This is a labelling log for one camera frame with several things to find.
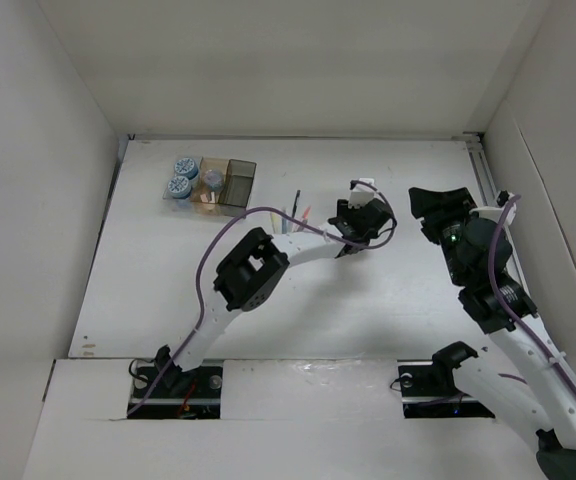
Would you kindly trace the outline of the blue white tape jar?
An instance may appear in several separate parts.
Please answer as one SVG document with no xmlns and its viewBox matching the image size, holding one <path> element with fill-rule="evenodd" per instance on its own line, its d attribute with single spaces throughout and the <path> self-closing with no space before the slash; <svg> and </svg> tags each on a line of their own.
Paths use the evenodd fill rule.
<svg viewBox="0 0 576 480">
<path fill-rule="evenodd" d="M 175 176 L 183 176 L 193 183 L 199 179 L 199 164 L 193 157 L 178 158 L 174 163 L 173 171 Z"/>
<path fill-rule="evenodd" d="M 183 176 L 172 177 L 166 187 L 166 193 L 173 199 L 187 199 L 193 190 L 192 182 Z"/>
</svg>

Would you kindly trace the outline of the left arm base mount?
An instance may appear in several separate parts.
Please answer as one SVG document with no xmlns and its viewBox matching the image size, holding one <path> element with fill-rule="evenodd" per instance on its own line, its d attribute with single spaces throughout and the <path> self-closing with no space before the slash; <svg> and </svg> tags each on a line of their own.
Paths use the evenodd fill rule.
<svg viewBox="0 0 576 480">
<path fill-rule="evenodd" d="M 144 404 L 141 402 L 158 371 L 146 359 L 133 359 L 128 372 L 132 387 L 127 406 L 130 420 L 218 420 L 221 417 L 223 364 L 209 363 L 182 374 L 173 387 L 161 380 Z"/>
</svg>

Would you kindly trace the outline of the yellow highlighter pen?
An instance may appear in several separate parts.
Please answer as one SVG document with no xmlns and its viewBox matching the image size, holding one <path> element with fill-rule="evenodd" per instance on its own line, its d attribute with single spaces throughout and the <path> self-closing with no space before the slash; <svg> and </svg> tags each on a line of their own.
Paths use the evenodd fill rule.
<svg viewBox="0 0 576 480">
<path fill-rule="evenodd" d="M 272 230 L 273 230 L 273 234 L 279 234 L 280 230 L 279 230 L 279 226 L 277 223 L 277 217 L 275 215 L 275 213 L 271 212 L 270 213 L 270 220 L 271 220 L 271 226 L 272 226 Z"/>
</svg>

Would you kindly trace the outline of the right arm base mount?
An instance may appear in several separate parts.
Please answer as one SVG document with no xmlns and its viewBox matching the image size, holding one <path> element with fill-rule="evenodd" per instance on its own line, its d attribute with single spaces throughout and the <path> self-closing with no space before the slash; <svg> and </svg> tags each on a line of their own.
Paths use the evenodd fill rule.
<svg viewBox="0 0 576 480">
<path fill-rule="evenodd" d="M 479 401 L 449 386 L 431 360 L 398 361 L 397 372 L 390 388 L 401 395 L 406 419 L 495 417 Z"/>
</svg>

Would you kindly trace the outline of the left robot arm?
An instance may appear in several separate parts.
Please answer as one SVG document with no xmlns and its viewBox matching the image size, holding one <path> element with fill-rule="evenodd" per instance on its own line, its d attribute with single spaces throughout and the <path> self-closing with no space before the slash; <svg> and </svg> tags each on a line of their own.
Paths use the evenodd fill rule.
<svg viewBox="0 0 576 480">
<path fill-rule="evenodd" d="M 362 206 L 337 202 L 336 215 L 319 227 L 271 235 L 263 228 L 250 230 L 219 262 L 208 293 L 201 276 L 208 256 L 225 235 L 222 229 L 202 256 L 195 274 L 199 316 L 187 337 L 176 347 L 160 347 L 154 357 L 156 384 L 169 396 L 180 396 L 190 387 L 190 371 L 197 369 L 215 341 L 240 314 L 251 312 L 269 300 L 291 267 L 339 259 L 384 244 L 371 242 L 386 223 L 397 225 L 391 206 L 373 198 Z"/>
</svg>

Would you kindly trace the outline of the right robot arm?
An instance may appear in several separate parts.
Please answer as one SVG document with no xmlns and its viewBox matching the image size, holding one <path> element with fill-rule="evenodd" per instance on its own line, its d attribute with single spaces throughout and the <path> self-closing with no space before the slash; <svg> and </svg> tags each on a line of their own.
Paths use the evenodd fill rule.
<svg viewBox="0 0 576 480">
<path fill-rule="evenodd" d="M 525 442 L 546 478 L 576 479 L 576 374 L 507 271 L 513 247 L 506 228 L 518 196 L 503 191 L 496 206 L 479 207 L 466 188 L 412 187 L 409 198 L 422 233 L 442 250 L 464 311 L 525 382 L 506 382 L 473 347 L 454 342 L 431 358 L 433 387 L 470 396 L 491 411 Z"/>
</svg>

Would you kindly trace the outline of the clear jar of paper clips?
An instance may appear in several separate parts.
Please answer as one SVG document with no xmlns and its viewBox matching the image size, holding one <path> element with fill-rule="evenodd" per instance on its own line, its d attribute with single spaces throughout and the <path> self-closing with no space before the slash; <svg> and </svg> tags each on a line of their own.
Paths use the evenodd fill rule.
<svg viewBox="0 0 576 480">
<path fill-rule="evenodd" d="M 207 170 L 202 177 L 204 185 L 213 192 L 219 192 L 224 188 L 225 175 L 216 169 Z"/>
</svg>

